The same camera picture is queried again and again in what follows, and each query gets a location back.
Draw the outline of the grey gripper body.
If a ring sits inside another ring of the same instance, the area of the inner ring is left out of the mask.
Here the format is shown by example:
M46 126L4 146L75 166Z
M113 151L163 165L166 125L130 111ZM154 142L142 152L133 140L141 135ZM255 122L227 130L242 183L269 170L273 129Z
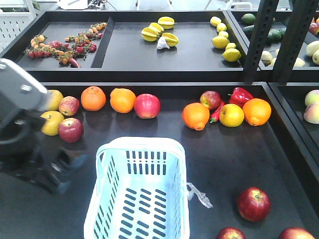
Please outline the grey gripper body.
M44 125L50 94L9 59L0 60L0 170L20 171L40 156L36 132Z

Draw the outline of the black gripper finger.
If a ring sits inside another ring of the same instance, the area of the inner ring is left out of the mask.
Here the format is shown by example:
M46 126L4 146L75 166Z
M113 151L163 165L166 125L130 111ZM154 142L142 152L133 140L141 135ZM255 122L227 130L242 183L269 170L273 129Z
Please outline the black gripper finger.
M48 172L33 172L26 176L26 182L38 186L52 194L63 194L69 188L71 181L59 179L55 174Z
M59 174L71 174L80 168L87 158L88 154L84 150L69 150L61 147L51 162L51 167Z

